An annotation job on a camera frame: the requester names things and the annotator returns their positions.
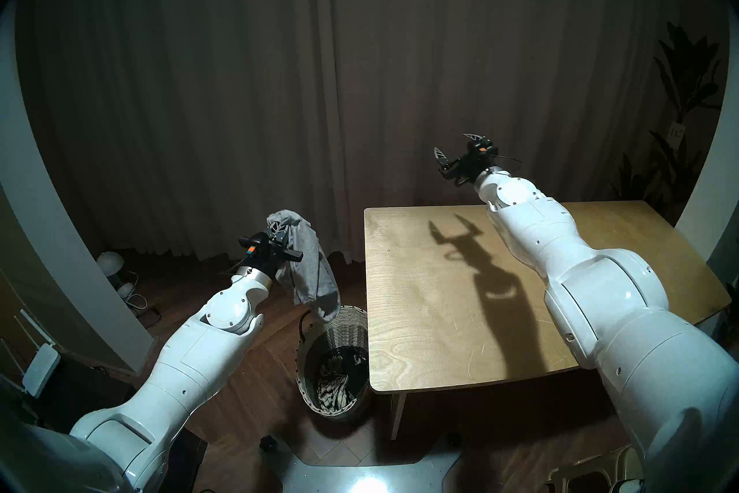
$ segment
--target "curtain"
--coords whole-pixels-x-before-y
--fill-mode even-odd
[[[464,132],[558,200],[607,197],[664,118],[678,5],[19,0],[19,71],[112,248],[237,257],[290,208],[363,259],[364,208],[477,202],[432,156]]]
[[[21,0],[24,91],[112,248],[236,258],[281,208],[342,248],[328,3]]]

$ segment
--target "table leg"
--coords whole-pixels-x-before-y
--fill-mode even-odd
[[[403,407],[406,404],[408,392],[394,393],[390,396],[390,440],[395,441],[398,436],[398,427],[401,425]]]

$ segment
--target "white wall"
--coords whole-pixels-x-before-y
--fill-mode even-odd
[[[34,141],[18,82],[16,4],[0,15],[0,267],[65,349],[135,372],[153,339],[67,216]]]
[[[729,70],[706,163],[677,228],[708,260],[739,201],[739,19],[729,9]]]

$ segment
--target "gray cloth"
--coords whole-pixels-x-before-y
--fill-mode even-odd
[[[288,247],[303,253],[301,262],[286,262],[277,270],[277,282],[293,292],[295,304],[306,304],[316,317],[328,322],[341,308],[336,279],[310,223],[298,213],[277,211],[267,224],[288,226]]]

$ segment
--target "wall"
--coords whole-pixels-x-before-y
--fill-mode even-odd
[[[29,25],[30,22],[28,20],[20,19],[16,21],[16,46],[19,45],[19,36],[24,35],[24,27]],[[18,68],[31,70],[19,77],[28,121],[31,124],[33,137],[36,140],[38,150],[44,159],[46,170],[54,184],[61,203],[64,205],[64,209],[70,215],[72,223],[75,225],[80,238],[82,238],[90,254],[97,258],[101,252],[108,250],[108,245],[103,239],[103,235],[95,222],[95,217],[93,217],[89,205],[78,192],[78,187],[73,179],[70,166],[59,146],[58,134],[53,124],[45,120],[42,110],[46,109],[48,102],[46,102],[40,78],[36,73],[33,73],[33,70],[38,69],[38,62],[29,61],[29,59],[35,58],[36,54],[35,49],[16,50]]]
[[[739,202],[729,224],[713,249],[708,266],[724,284],[737,284],[739,277]]]
[[[140,371],[152,337],[117,296],[59,200],[18,83],[15,2],[0,15],[0,268],[71,353]]]
[[[693,194],[675,228],[707,260],[739,201],[739,19],[729,11],[726,91],[718,126]]]
[[[0,270],[0,338],[3,338],[8,343],[11,353],[18,363],[26,367],[33,360],[33,356],[36,354],[36,347],[28,339],[28,336],[23,333],[23,330],[18,326],[13,316],[21,319],[24,328],[34,337],[37,344],[42,344],[45,340],[24,321],[23,316],[21,316],[22,307],[23,302],[21,302],[16,291],[10,286],[8,279],[5,278],[5,275]],[[10,357],[4,347],[0,347],[0,374],[3,374],[17,385],[21,385],[23,381],[20,370],[13,363],[13,358]]]

